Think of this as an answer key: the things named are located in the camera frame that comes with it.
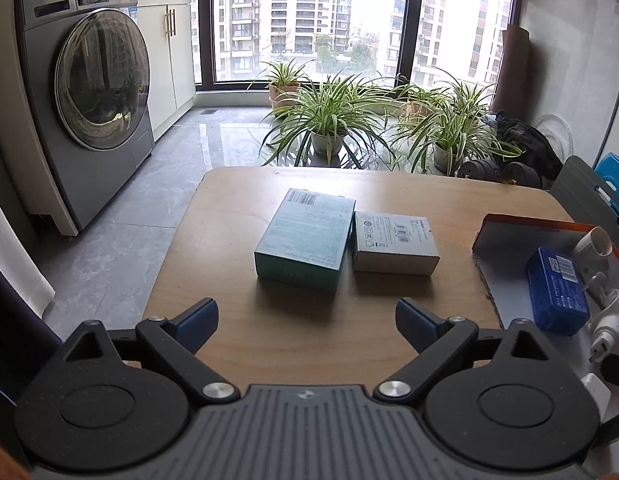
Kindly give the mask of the blue plastic case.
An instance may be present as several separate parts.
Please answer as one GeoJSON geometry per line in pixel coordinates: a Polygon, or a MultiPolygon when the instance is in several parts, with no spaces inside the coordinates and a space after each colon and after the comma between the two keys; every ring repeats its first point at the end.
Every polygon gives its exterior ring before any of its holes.
{"type": "Polygon", "coordinates": [[[525,265],[533,319],[545,332],[574,336],[589,320],[585,292],[573,261],[539,247],[525,265]]]}

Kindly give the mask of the white power adapter box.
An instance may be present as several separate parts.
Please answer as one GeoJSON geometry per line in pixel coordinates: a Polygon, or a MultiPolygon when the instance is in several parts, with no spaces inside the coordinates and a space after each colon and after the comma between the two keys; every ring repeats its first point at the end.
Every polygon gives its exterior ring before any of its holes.
{"type": "Polygon", "coordinates": [[[431,276],[439,263],[425,217],[356,211],[354,232],[357,272],[431,276]]]}

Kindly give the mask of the white oval plug-in socket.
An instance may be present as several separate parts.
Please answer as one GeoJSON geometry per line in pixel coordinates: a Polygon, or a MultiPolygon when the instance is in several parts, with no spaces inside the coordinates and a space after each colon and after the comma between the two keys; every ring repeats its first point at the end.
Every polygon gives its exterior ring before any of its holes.
{"type": "Polygon", "coordinates": [[[595,226],[577,242],[572,258],[585,287],[609,278],[612,249],[611,238],[601,226],[595,226]]]}

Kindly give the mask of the teal cardboard box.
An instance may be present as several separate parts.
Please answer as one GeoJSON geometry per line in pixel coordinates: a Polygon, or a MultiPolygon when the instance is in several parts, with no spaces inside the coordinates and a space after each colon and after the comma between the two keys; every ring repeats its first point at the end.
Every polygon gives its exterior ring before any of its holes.
{"type": "Polygon", "coordinates": [[[257,276],[333,294],[356,200],[291,188],[254,250],[257,276]]]}

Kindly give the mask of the white square charger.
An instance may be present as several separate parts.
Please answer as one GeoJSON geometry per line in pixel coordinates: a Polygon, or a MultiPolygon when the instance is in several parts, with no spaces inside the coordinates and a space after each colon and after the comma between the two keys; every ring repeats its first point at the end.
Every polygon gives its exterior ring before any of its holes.
{"type": "Polygon", "coordinates": [[[582,377],[582,383],[591,397],[594,399],[599,412],[600,421],[605,420],[609,403],[611,399],[611,391],[605,383],[594,373],[588,373],[582,377]]]}

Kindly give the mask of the black dumbbell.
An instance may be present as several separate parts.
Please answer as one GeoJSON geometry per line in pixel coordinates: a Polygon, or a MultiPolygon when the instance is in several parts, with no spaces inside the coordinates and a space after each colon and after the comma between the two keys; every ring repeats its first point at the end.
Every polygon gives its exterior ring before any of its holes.
{"type": "Polygon", "coordinates": [[[458,178],[506,183],[541,188],[541,176],[530,166],[522,162],[507,162],[503,168],[490,159],[467,160],[457,171],[458,178]]]}

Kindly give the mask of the blue plastic stool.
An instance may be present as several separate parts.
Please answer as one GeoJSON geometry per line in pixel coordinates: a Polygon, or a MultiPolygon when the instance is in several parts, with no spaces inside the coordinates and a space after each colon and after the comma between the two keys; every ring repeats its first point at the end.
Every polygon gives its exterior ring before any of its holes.
{"type": "Polygon", "coordinates": [[[612,152],[606,154],[597,163],[595,171],[619,196],[619,155],[612,152]]]}

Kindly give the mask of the spider plant front right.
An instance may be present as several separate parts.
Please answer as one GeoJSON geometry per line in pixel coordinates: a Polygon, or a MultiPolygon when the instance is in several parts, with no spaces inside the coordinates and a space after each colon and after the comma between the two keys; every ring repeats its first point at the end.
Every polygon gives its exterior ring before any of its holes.
{"type": "Polygon", "coordinates": [[[390,147],[399,167],[412,174],[436,167],[453,176],[469,159],[511,159],[523,153],[514,143],[498,139],[497,128],[488,124],[488,105],[494,96],[490,84],[470,84],[445,73],[435,88],[405,82],[395,88],[395,96],[404,108],[390,147]]]}

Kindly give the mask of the spider plant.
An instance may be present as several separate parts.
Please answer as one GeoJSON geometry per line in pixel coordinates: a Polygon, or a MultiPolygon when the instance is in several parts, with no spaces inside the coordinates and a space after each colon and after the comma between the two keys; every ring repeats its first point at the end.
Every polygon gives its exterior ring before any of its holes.
{"type": "Polygon", "coordinates": [[[395,96],[404,108],[390,147],[399,167],[412,174],[436,167],[453,176],[469,159],[511,159],[523,153],[514,143],[498,139],[497,128],[488,124],[488,105],[494,96],[490,84],[470,84],[445,73],[435,88],[405,82],[395,88],[395,96]]]}
{"type": "Polygon", "coordinates": [[[364,156],[375,156],[390,167],[395,154],[387,140],[395,101],[390,91],[358,75],[333,76],[320,84],[285,92],[288,103],[270,110],[270,128],[260,147],[265,162],[308,162],[310,154],[326,162],[345,153],[357,169],[364,156]]]}
{"type": "Polygon", "coordinates": [[[311,81],[306,74],[306,63],[291,61],[267,61],[259,73],[267,84],[269,103],[273,110],[290,107],[297,103],[300,86],[311,81]]]}

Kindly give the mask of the black bag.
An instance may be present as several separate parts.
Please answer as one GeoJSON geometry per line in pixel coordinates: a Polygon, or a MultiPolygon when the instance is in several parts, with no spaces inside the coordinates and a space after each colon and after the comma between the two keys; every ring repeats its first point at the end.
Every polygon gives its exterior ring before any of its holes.
{"type": "Polygon", "coordinates": [[[500,165],[505,162],[521,162],[534,169],[539,177],[554,181],[563,169],[548,139],[536,128],[518,118],[510,117],[504,110],[494,115],[496,139],[507,157],[496,158],[500,165]]]}

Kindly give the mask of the spider plant front left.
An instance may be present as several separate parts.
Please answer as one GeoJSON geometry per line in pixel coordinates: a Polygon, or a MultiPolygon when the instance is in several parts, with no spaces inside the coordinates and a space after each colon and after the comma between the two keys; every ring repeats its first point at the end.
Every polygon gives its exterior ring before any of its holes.
{"type": "Polygon", "coordinates": [[[387,140],[395,101],[390,91],[358,75],[333,76],[320,84],[285,92],[288,103],[270,110],[270,128],[260,147],[265,162],[308,162],[310,154],[326,162],[345,153],[357,169],[364,156],[375,156],[390,167],[395,154],[387,140]]]}

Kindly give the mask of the white fan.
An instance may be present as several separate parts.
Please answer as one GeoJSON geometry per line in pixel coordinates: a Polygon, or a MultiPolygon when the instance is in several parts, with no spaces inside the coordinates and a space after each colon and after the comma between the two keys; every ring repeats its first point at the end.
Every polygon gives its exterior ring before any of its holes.
{"type": "Polygon", "coordinates": [[[574,154],[573,136],[569,125],[555,114],[546,114],[537,119],[533,126],[540,131],[550,143],[561,162],[574,154]]]}

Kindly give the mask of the spider plant back left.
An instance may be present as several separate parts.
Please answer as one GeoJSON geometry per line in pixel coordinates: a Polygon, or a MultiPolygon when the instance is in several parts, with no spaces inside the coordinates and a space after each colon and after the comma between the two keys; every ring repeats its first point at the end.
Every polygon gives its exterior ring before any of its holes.
{"type": "Polygon", "coordinates": [[[297,103],[300,86],[311,81],[306,74],[306,63],[291,61],[267,61],[259,73],[267,84],[269,103],[273,110],[290,107],[297,103]]]}

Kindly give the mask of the grey washing machine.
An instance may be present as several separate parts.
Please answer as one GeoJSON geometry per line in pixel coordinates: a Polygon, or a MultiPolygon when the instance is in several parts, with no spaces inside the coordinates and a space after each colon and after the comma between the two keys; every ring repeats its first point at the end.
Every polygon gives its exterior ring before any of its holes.
{"type": "Polygon", "coordinates": [[[85,229],[154,148],[138,0],[16,0],[32,118],[63,203],[85,229]]]}

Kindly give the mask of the cream cabinet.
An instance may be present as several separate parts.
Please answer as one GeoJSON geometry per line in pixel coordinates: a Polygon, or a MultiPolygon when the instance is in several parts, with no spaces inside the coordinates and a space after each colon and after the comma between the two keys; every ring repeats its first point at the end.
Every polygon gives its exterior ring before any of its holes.
{"type": "Polygon", "coordinates": [[[191,2],[138,0],[138,25],[150,59],[153,138],[160,139],[193,106],[191,2]]]}

